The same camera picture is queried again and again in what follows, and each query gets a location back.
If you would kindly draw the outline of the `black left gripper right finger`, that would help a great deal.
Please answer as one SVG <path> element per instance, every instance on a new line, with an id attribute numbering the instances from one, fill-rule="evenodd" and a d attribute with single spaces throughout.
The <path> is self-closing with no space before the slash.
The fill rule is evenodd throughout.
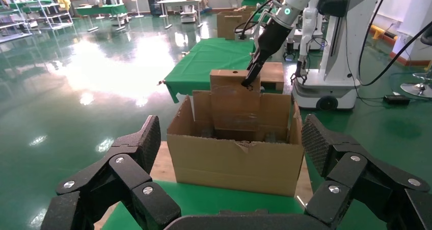
<path id="1" fill-rule="evenodd" d="M 336 229 L 352 201 L 366 205 L 387 229 L 431 229 L 431 193 L 421 178 L 372 156 L 352 136 L 309 114 L 302 145 L 324 179 L 305 214 Z"/>

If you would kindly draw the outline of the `small black hanging gripper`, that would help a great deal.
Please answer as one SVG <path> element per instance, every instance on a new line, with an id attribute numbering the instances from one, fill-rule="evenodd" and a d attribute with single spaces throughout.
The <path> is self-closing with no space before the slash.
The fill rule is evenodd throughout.
<path id="1" fill-rule="evenodd" d="M 298 61 L 295 72 L 291 75 L 291 84 L 297 79 L 301 79 L 301 84 L 305 84 L 308 72 L 306 70 L 306 61 Z"/>

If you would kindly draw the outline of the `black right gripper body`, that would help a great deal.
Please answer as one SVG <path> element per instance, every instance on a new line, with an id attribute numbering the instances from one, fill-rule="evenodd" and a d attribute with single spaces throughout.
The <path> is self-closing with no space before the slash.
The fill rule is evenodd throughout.
<path id="1" fill-rule="evenodd" d="M 258 37 L 258 46 L 254 53 L 253 63 L 264 63 L 276 53 L 291 31 L 291 26 L 285 27 L 274 19 L 270 19 Z"/>

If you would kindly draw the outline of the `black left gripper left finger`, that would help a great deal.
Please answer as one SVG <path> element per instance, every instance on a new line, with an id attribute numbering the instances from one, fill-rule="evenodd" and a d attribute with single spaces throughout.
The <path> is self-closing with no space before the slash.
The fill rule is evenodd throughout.
<path id="1" fill-rule="evenodd" d="M 117 202 L 140 228 L 166 228 L 181 209 L 150 175 L 160 144 L 159 118 L 150 115 L 138 132 L 117 138 L 100 160 L 58 184 L 41 228 L 94 229 Z"/>

